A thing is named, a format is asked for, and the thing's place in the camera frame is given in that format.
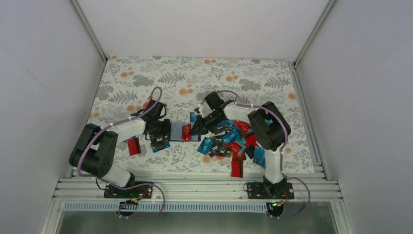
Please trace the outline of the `navy blue card holder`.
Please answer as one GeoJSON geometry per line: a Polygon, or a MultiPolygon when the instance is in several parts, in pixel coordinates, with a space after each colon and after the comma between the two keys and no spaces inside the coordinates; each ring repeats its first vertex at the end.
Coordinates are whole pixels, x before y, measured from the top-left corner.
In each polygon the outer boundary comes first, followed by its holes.
{"type": "Polygon", "coordinates": [[[189,134],[195,121],[197,120],[197,117],[197,114],[190,112],[189,122],[171,122],[169,141],[201,141],[200,135],[191,136],[189,134]]]}

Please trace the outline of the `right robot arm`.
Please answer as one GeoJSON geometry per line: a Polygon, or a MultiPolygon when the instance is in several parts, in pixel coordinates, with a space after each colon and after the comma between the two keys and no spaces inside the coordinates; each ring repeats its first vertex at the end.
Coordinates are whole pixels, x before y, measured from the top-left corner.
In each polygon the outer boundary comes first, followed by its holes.
{"type": "Polygon", "coordinates": [[[198,118],[190,134],[205,135],[212,132],[212,128],[223,120],[240,120],[250,124],[258,145],[264,148],[265,152],[264,193],[269,198],[278,197],[287,182],[282,168],[282,151],[291,133],[289,124],[271,101],[262,105],[243,104],[238,102],[237,95],[234,99],[224,101],[219,93],[220,91],[212,92],[202,101],[212,110],[209,115],[201,115],[201,104],[195,109],[198,118]]]}

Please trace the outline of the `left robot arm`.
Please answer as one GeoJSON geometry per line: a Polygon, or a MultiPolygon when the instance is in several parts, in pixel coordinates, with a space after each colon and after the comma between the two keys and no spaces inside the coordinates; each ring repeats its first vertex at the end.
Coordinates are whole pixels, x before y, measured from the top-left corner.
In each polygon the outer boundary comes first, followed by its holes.
{"type": "Polygon", "coordinates": [[[132,155],[139,154],[139,136],[144,135],[154,152],[168,148],[171,122],[165,118],[166,113],[166,104],[151,99],[145,109],[106,128],[87,124],[70,155],[69,164],[116,186],[121,196],[132,196],[135,177],[114,162],[116,146],[126,142],[132,155]]]}

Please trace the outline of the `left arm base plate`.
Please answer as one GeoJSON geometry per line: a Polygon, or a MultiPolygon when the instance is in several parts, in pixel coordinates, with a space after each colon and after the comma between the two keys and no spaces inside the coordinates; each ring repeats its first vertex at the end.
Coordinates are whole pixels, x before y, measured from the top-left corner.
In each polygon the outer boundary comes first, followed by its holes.
{"type": "Polygon", "coordinates": [[[104,192],[104,198],[119,198],[119,199],[132,199],[132,198],[151,198],[153,191],[153,182],[137,181],[137,184],[144,183],[145,185],[123,190],[116,188],[112,185],[107,185],[104,192]]]}

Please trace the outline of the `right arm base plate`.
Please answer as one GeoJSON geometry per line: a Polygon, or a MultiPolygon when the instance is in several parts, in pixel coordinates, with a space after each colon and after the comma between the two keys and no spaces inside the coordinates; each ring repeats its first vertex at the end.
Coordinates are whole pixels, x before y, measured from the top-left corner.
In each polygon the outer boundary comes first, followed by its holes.
{"type": "Polygon", "coordinates": [[[249,199],[294,199],[294,190],[289,182],[271,185],[264,182],[247,182],[245,186],[249,199]]]}

